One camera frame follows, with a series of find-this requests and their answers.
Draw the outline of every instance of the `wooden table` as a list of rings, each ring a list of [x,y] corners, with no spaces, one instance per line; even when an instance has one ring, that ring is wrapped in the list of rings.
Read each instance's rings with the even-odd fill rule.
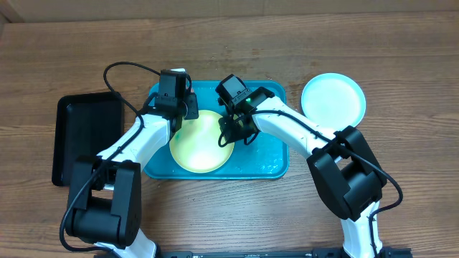
[[[0,256],[90,257],[59,243],[68,189],[51,183],[57,101],[106,91],[103,69],[128,60],[185,67],[194,80],[230,73],[275,80],[295,108],[313,76],[354,78],[367,101],[359,129],[404,189],[402,205],[379,217],[384,245],[456,257],[458,32],[457,12],[7,24],[0,40]],[[137,107],[158,81],[135,67],[116,67],[109,79]],[[165,250],[341,246],[339,220],[319,199],[306,161],[290,153],[290,169],[277,181],[144,175],[143,231]],[[382,205],[396,197],[385,187]]]

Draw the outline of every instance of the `wood grain surface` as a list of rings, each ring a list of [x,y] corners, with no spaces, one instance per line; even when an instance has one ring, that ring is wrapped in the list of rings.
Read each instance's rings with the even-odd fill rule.
[[[11,22],[459,11],[459,0],[0,0]]]
[[[275,80],[288,104],[315,75],[339,72],[366,95],[359,129],[404,202],[379,216],[385,246],[416,257],[459,252],[459,13],[334,14],[5,24],[0,39],[0,256],[90,257],[61,247],[67,188],[51,183],[57,101],[106,91],[121,60],[185,67],[194,80]],[[156,76],[110,71],[140,107]],[[134,116],[126,112],[127,124]],[[291,151],[276,181],[157,181],[143,175],[142,229],[164,250],[339,247],[340,221]],[[396,191],[383,190],[382,204]],[[78,239],[69,242],[81,245]]]

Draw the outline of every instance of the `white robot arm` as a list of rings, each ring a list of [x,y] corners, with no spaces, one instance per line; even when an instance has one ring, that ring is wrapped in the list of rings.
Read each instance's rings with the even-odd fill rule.
[[[140,172],[180,129],[182,119],[198,117],[196,95],[186,88],[188,79],[184,70],[162,70],[158,93],[147,99],[143,115],[128,132],[97,157],[81,156],[75,161],[68,203],[80,197],[69,207],[70,215],[63,222],[70,236],[111,249],[116,257],[155,257],[156,245],[140,230]],[[85,188],[93,175],[98,177]],[[91,189],[102,188],[113,191],[111,200],[92,196]]]
[[[254,115],[251,116],[252,120],[248,119],[245,120],[245,122],[248,124],[248,127],[255,126],[256,128],[253,128],[254,130],[252,132],[249,130],[249,133],[240,133],[239,135],[237,134],[237,127],[229,129],[232,132],[225,134],[225,138],[229,142],[240,140],[241,138],[246,138],[249,134],[260,131],[262,133],[268,133],[275,136],[276,138],[279,138],[299,154],[301,154],[304,158],[309,158],[313,154],[314,150],[322,149],[327,145],[326,141],[317,138],[309,130],[307,130],[305,127],[293,119],[285,115],[280,115],[279,112],[269,113],[273,110],[292,115],[294,118],[298,119],[315,131],[318,131],[322,136],[325,136],[330,140],[333,140],[336,137],[334,130],[330,128],[323,128],[320,125],[316,125],[315,123],[311,122],[308,118],[289,108],[284,102],[282,102],[279,97],[274,96],[266,89],[259,89],[255,92],[251,92],[244,86],[242,80],[235,77],[234,75],[230,75],[220,83],[220,85],[217,87],[217,93],[219,93],[220,96],[220,104],[225,105],[229,113],[235,113],[238,115],[254,113]],[[230,126],[230,121],[222,120],[220,122],[222,131],[225,131],[225,127],[228,126]],[[241,128],[240,131],[247,132],[247,128]],[[333,156],[332,161],[337,163],[340,160],[341,156]],[[330,198],[328,193],[324,193],[324,191],[320,191],[319,189],[319,186],[324,185],[324,179],[321,178],[321,175],[318,173],[313,173],[313,178],[316,186],[318,187],[319,195],[321,196],[324,203],[326,203],[326,205],[335,214],[337,214],[337,216],[345,218],[341,219],[341,225],[344,233],[344,251],[352,258],[373,257],[374,250],[371,245],[368,217],[371,212],[378,208],[379,199],[376,199],[376,201],[370,200],[367,202],[366,208],[359,211],[359,214],[354,214],[351,219],[350,217],[339,214],[337,211],[332,209],[332,206],[336,206],[335,203],[333,201],[329,201]],[[379,252],[382,248],[382,242],[378,237],[376,217],[374,217],[372,223],[373,228],[375,229],[373,232],[374,242],[377,246],[377,251]]]
[[[333,134],[334,130],[322,128],[312,123],[308,118],[289,108],[279,97],[270,97],[264,100],[257,106],[257,110],[281,110],[285,113],[294,115],[297,119],[322,133],[322,135],[328,139],[331,140],[335,138]],[[304,158],[308,158],[314,149],[322,148],[327,144],[297,122],[285,116],[278,114],[255,114],[252,117],[254,123],[261,132],[271,134],[281,139]],[[351,258],[373,257],[373,249],[370,244],[368,216],[378,208],[378,205],[378,201],[371,203],[361,212],[360,218],[356,221],[352,221],[351,219],[341,220],[344,233],[343,248]],[[377,244],[377,251],[379,252],[382,248],[382,242],[378,237],[376,217],[373,221],[373,227],[376,229],[374,230],[374,239]]]

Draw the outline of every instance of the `wire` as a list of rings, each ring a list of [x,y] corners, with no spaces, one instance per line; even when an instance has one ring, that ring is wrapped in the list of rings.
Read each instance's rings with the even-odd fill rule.
[[[115,91],[112,86],[110,85],[110,83],[108,82],[107,80],[107,72],[110,68],[114,67],[114,66],[117,66],[117,65],[133,65],[133,66],[136,66],[136,67],[140,67],[140,68],[143,68],[145,70],[148,70],[156,75],[160,75],[159,72],[157,72],[156,70],[153,70],[149,67],[146,67],[146,66],[143,66],[142,64],[136,64],[136,63],[133,63],[133,62],[116,62],[116,63],[113,63],[113,64],[110,64],[109,66],[107,66],[107,68],[105,68],[104,72],[103,72],[103,80],[105,82],[105,84],[107,85],[108,89],[121,101],[123,102],[124,104],[126,104],[135,114],[136,116],[138,117],[138,119],[140,120],[141,124],[140,126],[138,127],[138,130],[125,142],[123,143],[121,146],[119,146],[116,151],[110,155],[107,159],[105,159],[104,161],[102,161],[102,163],[100,164],[100,166],[93,172],[93,174],[91,175],[91,177],[89,177],[89,179],[86,181],[86,183],[83,185],[83,187],[78,191],[77,195],[75,196],[75,198],[73,199],[73,201],[70,203],[70,205],[68,206],[64,216],[62,217],[62,221],[60,223],[60,228],[59,228],[59,239],[60,239],[60,242],[61,244],[63,245],[63,247],[71,252],[91,252],[91,251],[106,251],[106,252],[112,252],[112,253],[115,253],[112,249],[108,248],[108,247],[72,247],[70,246],[66,241],[65,241],[65,224],[67,223],[67,220],[68,220],[68,216],[70,214],[70,212],[73,210],[73,207],[75,206],[75,203],[78,201],[78,199],[81,197],[83,191],[85,191],[90,185],[92,185],[94,183],[94,180],[99,176],[99,173],[101,171],[103,171],[107,165],[110,163],[111,160],[113,160],[113,158],[115,158],[119,153],[121,153],[123,151],[123,149],[128,146],[142,131],[143,127],[144,127],[144,123],[143,123],[143,118],[141,116],[141,114],[139,113],[139,111],[134,107],[132,106],[127,100],[125,100],[123,97],[121,97],[121,94],[117,91]]]
[[[373,218],[374,216],[376,216],[378,213],[382,212],[382,211],[387,211],[387,210],[390,210],[390,209],[393,209],[397,206],[399,206],[401,203],[402,203],[402,200],[403,200],[403,191],[402,189],[400,188],[400,185],[388,174],[386,173],[385,171],[383,171],[382,169],[380,169],[378,166],[374,165],[373,163],[369,162],[368,160],[366,160],[365,158],[362,158],[361,156],[357,155],[355,152],[349,150],[348,148],[346,148],[345,146],[342,146],[341,144],[337,143],[337,142],[334,142],[330,139],[328,139],[327,137],[323,136],[320,132],[312,129],[309,125],[306,125],[303,121],[299,120],[298,118],[296,118],[294,115],[291,115],[289,113],[285,113],[281,110],[256,110],[256,111],[253,111],[249,114],[246,114],[246,115],[242,115],[240,117],[238,117],[238,119],[236,119],[234,121],[234,123],[236,122],[239,122],[241,119],[244,119],[246,118],[247,116],[249,115],[256,115],[256,114],[278,114],[278,115],[283,115],[287,118],[290,118],[291,120],[294,120],[295,122],[297,122],[299,125],[303,126],[306,130],[308,130],[310,133],[312,133],[314,136],[316,136],[317,138],[320,138],[321,140],[327,142],[327,143],[330,143],[330,144],[333,144],[335,147],[341,149],[343,152],[345,152],[346,155],[349,155],[351,156],[352,158],[355,158],[365,164],[367,164],[368,166],[371,166],[375,171],[378,171],[379,173],[381,173],[383,176],[385,176],[387,178],[387,180],[389,180],[389,182],[391,182],[395,189],[397,190],[397,193],[399,194],[399,198],[393,203],[393,204],[390,204],[388,206],[384,206],[382,208],[379,208],[377,209],[376,211],[373,211],[370,213],[369,215],[369,228],[370,228],[370,238],[371,238],[371,244],[372,244],[372,249],[373,249],[373,252],[374,252],[374,256],[375,257],[378,257],[378,252],[377,252],[377,246],[374,242],[374,235],[373,235]],[[220,135],[219,137],[219,146],[220,146],[220,142],[223,138],[223,135],[225,133],[225,131],[228,129],[228,127],[226,127],[223,131],[222,131],[222,134]]]

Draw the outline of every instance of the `white plate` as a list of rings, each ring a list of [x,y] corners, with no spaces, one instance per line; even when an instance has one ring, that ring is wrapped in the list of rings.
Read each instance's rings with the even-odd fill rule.
[[[364,92],[351,78],[326,73],[306,84],[301,95],[301,108],[309,120],[334,130],[348,125],[356,127],[365,115]]]

